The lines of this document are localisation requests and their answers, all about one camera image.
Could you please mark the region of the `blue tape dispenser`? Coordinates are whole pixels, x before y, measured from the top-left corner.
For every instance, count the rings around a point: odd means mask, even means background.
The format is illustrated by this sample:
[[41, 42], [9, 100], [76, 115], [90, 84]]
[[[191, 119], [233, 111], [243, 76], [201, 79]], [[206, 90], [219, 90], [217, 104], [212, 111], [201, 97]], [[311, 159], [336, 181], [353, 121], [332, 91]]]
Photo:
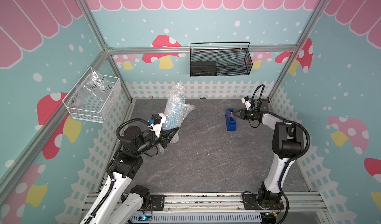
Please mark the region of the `blue tape dispenser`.
[[237, 130], [237, 123], [236, 118], [233, 115], [232, 109], [227, 109], [225, 113], [225, 119], [226, 119], [226, 129], [227, 131], [236, 131]]

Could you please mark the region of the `blue glass bottle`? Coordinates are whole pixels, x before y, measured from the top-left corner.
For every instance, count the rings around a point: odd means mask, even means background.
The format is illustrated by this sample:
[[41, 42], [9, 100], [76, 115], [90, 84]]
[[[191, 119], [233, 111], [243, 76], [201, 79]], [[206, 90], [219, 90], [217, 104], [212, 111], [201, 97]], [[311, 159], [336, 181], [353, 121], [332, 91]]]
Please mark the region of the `blue glass bottle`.
[[178, 96], [170, 96], [168, 98], [164, 115], [166, 122], [164, 123], [164, 130], [180, 127], [183, 120], [185, 110], [185, 98]]

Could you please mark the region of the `clear bubble wrap sheet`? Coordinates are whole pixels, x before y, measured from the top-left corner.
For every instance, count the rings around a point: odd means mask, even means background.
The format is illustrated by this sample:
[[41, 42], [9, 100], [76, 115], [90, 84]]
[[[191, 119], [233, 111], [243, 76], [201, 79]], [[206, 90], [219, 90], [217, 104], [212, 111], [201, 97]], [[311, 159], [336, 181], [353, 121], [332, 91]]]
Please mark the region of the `clear bubble wrap sheet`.
[[164, 131], [180, 128], [184, 119], [195, 110], [195, 105], [186, 103], [186, 86], [177, 83], [169, 91], [168, 100], [164, 110], [166, 121], [162, 126]]

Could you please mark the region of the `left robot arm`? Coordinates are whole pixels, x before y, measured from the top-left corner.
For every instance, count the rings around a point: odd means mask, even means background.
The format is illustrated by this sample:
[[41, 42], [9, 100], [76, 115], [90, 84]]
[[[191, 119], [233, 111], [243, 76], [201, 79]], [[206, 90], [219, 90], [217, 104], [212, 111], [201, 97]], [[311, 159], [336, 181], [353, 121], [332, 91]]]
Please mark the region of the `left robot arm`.
[[158, 145], [166, 147], [178, 131], [178, 127], [161, 130], [157, 137], [150, 129], [128, 127], [119, 138], [122, 149], [106, 167], [104, 188], [81, 223], [126, 224], [135, 212], [147, 209], [151, 205], [150, 191], [141, 185], [131, 190], [118, 209], [115, 207], [142, 166], [142, 155]]

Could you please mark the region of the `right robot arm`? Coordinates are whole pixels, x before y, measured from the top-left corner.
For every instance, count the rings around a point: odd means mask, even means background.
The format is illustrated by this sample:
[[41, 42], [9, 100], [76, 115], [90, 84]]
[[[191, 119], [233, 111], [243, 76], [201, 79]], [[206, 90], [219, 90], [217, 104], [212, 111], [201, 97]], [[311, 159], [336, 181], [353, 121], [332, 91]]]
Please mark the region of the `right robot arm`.
[[260, 101], [252, 102], [249, 97], [241, 99], [245, 108], [231, 112], [241, 120], [258, 121], [273, 130], [272, 151], [274, 153], [270, 172], [262, 182], [257, 195], [243, 197], [246, 209], [282, 209], [283, 182], [289, 168], [309, 149], [311, 138], [306, 128], [295, 121], [262, 109]]

